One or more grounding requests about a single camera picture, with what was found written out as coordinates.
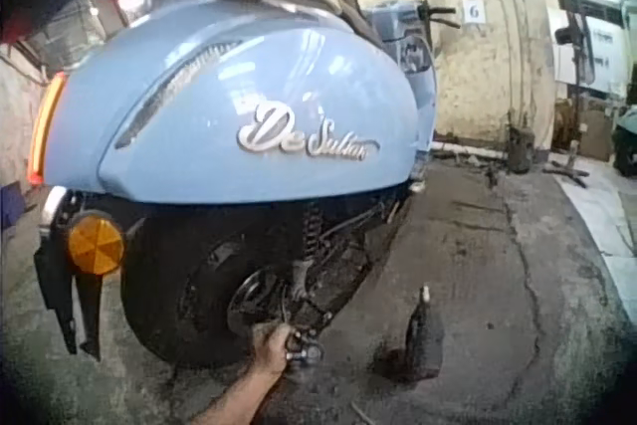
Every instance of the concrete floor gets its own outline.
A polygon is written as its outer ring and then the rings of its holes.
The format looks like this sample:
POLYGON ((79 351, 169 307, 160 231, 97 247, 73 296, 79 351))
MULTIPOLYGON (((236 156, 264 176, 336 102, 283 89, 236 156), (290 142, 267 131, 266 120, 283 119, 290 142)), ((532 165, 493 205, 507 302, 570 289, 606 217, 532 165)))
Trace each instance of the concrete floor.
MULTIPOLYGON (((3 263, 4 372, 48 423, 180 423, 238 372, 172 370, 125 323, 118 277, 103 297, 103 361, 67 356, 31 264, 37 211, 3 263)), ((579 423, 632 351, 631 325, 584 223, 548 175, 503 176, 434 163, 387 265, 325 332, 326 360, 284 382, 263 423, 579 423), (369 371, 399 346, 418 287, 431 285, 447 331, 441 375, 398 386, 369 371)))

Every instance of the tail light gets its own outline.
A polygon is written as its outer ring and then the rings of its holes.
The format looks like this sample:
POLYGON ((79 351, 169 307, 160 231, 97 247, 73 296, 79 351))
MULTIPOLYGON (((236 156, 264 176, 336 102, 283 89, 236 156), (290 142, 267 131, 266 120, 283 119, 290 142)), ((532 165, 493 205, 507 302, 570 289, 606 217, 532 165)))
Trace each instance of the tail light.
POLYGON ((49 136, 53 112, 66 81, 67 77, 64 73, 56 74, 40 103, 40 111, 38 112, 38 118, 33 128, 33 137, 31 138, 31 153, 29 154, 29 166, 27 169, 27 179, 31 184, 42 184, 44 182, 44 153, 47 137, 49 136))

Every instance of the light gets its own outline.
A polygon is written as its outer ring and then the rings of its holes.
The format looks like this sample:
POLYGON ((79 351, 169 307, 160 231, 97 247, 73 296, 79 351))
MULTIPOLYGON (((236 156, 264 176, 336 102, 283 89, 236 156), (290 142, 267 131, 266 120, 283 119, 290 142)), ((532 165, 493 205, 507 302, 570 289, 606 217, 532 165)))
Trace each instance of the light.
POLYGON ((117 3, 123 10, 133 11, 143 5, 143 0, 117 0, 117 3))
POLYGON ((124 241, 121 230, 101 211, 76 216, 69 228, 69 256, 82 272, 103 276, 119 267, 124 241))
POLYGON ((31 137, 31 152, 29 154, 29 164, 27 167, 27 179, 31 184, 44 183, 45 147, 49 136, 51 120, 53 119, 53 112, 58 104, 66 81, 67 77, 63 72, 56 74, 51 80, 47 91, 44 93, 44 98, 40 103, 40 111, 38 112, 38 118, 33 128, 33 136, 31 137))

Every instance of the scooter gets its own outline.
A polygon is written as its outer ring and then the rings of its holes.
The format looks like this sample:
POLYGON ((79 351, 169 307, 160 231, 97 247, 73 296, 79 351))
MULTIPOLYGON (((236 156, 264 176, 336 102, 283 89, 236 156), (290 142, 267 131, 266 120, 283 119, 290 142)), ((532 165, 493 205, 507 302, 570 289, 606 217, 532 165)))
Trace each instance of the scooter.
MULTIPOLYGON (((422 191, 436 78, 426 2, 143 0, 55 75, 29 177, 55 185, 35 254, 77 353, 104 277, 163 360, 240 358, 256 322, 317 337, 385 258, 422 191)), ((449 21, 452 27, 460 26, 449 21)))

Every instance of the wall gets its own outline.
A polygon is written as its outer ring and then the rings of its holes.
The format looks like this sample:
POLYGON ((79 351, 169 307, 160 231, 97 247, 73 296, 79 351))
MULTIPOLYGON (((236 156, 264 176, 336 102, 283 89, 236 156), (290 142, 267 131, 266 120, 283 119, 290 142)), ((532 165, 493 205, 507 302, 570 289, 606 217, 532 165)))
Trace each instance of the wall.
MULTIPOLYGON (((360 0, 363 7, 382 0, 360 0)), ((462 0, 431 0, 458 8, 462 0)), ((502 142, 508 111, 528 119, 535 146, 549 149, 555 85, 545 0, 486 0, 486 25, 434 25, 440 95, 436 130, 477 142, 502 142)))
POLYGON ((26 192, 31 131, 44 92, 44 87, 34 81, 40 82, 42 76, 15 49, 2 45, 0 56, 31 78, 0 59, 0 186, 18 180, 26 192))

